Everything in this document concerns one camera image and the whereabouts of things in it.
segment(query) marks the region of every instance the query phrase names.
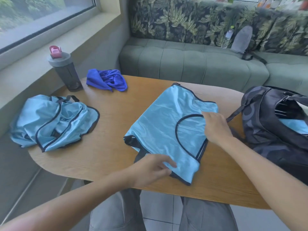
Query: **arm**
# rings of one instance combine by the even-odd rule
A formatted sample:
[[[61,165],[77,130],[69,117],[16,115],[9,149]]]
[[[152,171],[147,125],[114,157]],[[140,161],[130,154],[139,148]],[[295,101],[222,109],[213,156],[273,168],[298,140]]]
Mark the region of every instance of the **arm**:
[[[292,230],[308,227],[308,186],[234,138],[221,114],[203,113],[205,135],[243,169],[264,200]]]
[[[171,170],[163,162],[176,167],[166,155],[149,154],[127,169],[34,208],[1,226],[0,231],[68,231],[114,193],[130,187],[144,187],[170,175]]]

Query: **pink bottle cap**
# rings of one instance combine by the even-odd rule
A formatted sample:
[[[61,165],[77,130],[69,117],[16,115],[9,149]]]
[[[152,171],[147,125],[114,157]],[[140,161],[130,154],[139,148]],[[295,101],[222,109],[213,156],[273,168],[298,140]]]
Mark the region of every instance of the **pink bottle cap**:
[[[52,45],[49,47],[50,55],[52,58],[61,58],[62,57],[62,50],[58,46]]]

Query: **light blue bag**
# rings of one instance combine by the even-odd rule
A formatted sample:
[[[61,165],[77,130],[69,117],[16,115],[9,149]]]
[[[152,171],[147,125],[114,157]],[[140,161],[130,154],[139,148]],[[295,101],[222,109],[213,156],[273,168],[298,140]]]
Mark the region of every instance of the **light blue bag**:
[[[174,83],[132,125],[124,141],[139,152],[136,161],[148,153],[170,156],[177,163],[177,168],[165,163],[171,176],[190,185],[208,142],[202,111],[218,112],[218,106]]]
[[[37,144],[42,152],[81,140],[99,120],[99,112],[75,96],[29,98],[11,123],[11,139],[21,147]]]

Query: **wooden table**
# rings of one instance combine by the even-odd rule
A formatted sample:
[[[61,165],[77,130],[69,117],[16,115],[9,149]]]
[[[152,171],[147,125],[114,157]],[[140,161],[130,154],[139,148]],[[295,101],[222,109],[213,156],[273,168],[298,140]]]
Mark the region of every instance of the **wooden table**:
[[[81,102],[96,108],[100,120],[94,131],[72,146],[42,153],[39,147],[29,148],[33,160],[45,170],[70,178],[95,181],[104,175],[128,167],[137,152],[125,145],[123,137],[131,125],[155,101],[172,81],[125,76],[126,92],[110,92],[86,85],[74,93]],[[219,112],[228,117],[239,106],[243,93],[214,86],[180,83],[194,91],[202,100],[215,101]],[[56,95],[71,94],[65,87]],[[241,116],[231,123],[243,133]],[[233,205],[269,209],[237,163],[220,147],[209,143],[202,157],[199,171],[192,185],[186,186],[177,179],[164,178],[144,190],[180,195]]]

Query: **gray pants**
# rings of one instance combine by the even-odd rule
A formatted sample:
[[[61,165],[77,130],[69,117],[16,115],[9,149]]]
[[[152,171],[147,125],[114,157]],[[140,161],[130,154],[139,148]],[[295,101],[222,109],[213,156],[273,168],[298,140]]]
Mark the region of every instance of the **gray pants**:
[[[90,231],[146,231],[141,190],[118,192],[91,213]],[[238,231],[230,205],[184,198],[179,231]]]

